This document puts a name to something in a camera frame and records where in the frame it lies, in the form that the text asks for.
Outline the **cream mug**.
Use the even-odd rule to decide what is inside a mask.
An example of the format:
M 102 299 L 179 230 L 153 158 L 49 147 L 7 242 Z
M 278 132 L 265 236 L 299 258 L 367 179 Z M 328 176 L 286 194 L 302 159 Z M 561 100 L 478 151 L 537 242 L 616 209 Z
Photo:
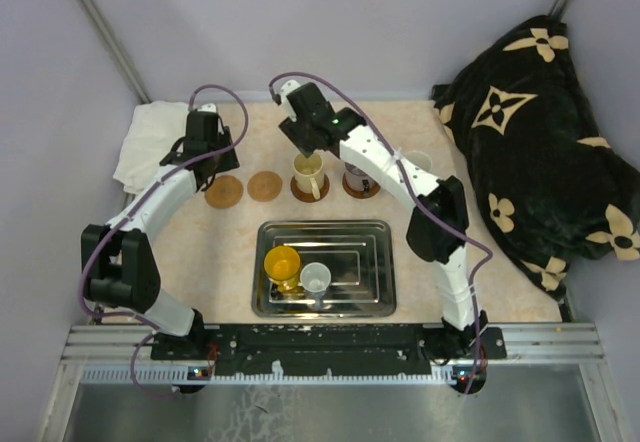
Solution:
M 293 170 L 296 188 L 314 200 L 320 200 L 325 178 L 321 156 L 319 154 L 311 156 L 299 154 L 293 160 Z

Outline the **woven coaster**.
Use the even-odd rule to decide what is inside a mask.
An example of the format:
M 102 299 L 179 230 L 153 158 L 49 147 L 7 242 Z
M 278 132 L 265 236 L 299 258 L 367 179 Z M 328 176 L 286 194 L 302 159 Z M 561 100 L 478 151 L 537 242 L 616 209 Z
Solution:
M 234 176 L 217 176 L 205 191 L 205 201 L 214 208 L 227 209 L 236 205 L 242 198 L 242 182 Z
M 260 171 L 255 173 L 248 181 L 248 195 L 257 202 L 269 202 L 281 193 L 283 181 L 273 171 Z

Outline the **purple glass mug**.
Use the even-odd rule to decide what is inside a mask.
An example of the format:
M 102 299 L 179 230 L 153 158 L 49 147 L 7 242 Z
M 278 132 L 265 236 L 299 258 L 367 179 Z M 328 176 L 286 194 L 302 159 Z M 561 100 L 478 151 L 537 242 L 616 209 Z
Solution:
M 344 166 L 344 174 L 346 174 L 347 182 L 352 189 L 356 191 L 368 191 L 369 188 L 373 186 L 373 183 L 377 183 L 356 166 L 349 163 L 345 163 Z

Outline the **wooden coaster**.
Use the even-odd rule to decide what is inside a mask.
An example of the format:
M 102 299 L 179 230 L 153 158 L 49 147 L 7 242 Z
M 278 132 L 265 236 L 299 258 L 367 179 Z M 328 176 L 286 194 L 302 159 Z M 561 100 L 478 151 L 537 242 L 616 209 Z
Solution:
M 292 195 L 299 201 L 305 203 L 315 203 L 319 202 L 323 198 L 327 196 L 330 190 L 330 180 L 327 175 L 324 176 L 323 179 L 323 187 L 320 189 L 320 198 L 315 199 L 312 193 L 303 192 L 297 185 L 296 179 L 294 177 L 290 180 L 290 190 Z
M 343 174 L 342 176 L 342 187 L 349 196 L 355 199 L 361 199 L 361 200 L 374 197 L 375 195 L 378 194 L 378 192 L 381 189 L 379 184 L 373 183 L 373 186 L 370 187 L 368 191 L 356 191 L 349 186 L 347 182 L 346 174 Z

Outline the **white and blue cup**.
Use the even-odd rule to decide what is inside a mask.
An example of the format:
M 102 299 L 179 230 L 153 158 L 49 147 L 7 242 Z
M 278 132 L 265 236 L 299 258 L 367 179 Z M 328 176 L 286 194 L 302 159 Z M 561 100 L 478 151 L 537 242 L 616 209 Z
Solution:
M 404 156 L 407 161 L 411 162 L 414 166 L 418 167 L 419 169 L 425 172 L 431 171 L 432 160 L 427 153 L 419 150 L 411 150 L 406 152 Z

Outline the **yellow cup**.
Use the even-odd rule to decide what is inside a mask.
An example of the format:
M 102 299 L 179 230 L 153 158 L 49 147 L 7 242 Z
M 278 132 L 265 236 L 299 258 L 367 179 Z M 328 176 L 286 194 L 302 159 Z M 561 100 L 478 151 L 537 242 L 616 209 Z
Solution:
M 284 245 L 272 248 L 264 258 L 263 267 L 280 292 L 291 291 L 298 286 L 302 261 L 294 248 Z

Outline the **small clear grey cup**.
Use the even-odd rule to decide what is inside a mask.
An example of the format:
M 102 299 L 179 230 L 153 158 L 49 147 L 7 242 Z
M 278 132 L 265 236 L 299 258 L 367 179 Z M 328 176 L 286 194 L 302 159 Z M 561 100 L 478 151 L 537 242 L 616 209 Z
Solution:
M 300 285 L 305 294 L 313 300 L 315 309 L 323 306 L 323 297 L 331 284 L 330 269 L 323 263 L 311 262 L 306 264 L 300 272 Z

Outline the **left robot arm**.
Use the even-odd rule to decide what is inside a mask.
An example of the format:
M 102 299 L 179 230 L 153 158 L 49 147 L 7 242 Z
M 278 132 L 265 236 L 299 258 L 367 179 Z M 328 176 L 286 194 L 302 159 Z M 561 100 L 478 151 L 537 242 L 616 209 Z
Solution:
M 161 287 L 152 245 L 174 213 L 215 177 L 239 166 L 235 142 L 215 104 L 192 108 L 186 130 L 160 161 L 150 184 L 118 216 L 81 235 L 79 299 L 131 316 L 156 333 L 161 356 L 201 356 L 208 346 L 202 314 Z

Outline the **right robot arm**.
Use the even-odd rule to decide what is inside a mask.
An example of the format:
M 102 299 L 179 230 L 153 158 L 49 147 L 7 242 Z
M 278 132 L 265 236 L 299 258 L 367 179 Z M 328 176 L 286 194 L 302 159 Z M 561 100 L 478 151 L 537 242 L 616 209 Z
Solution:
M 464 187 L 439 178 L 394 149 L 360 109 L 335 110 L 313 82 L 294 79 L 269 89 L 287 113 L 280 130 L 304 155 L 332 153 L 369 176 L 410 214 L 405 239 L 421 260 L 437 265 L 447 355 L 478 356 L 486 315 L 479 309 L 467 267 L 469 226 Z

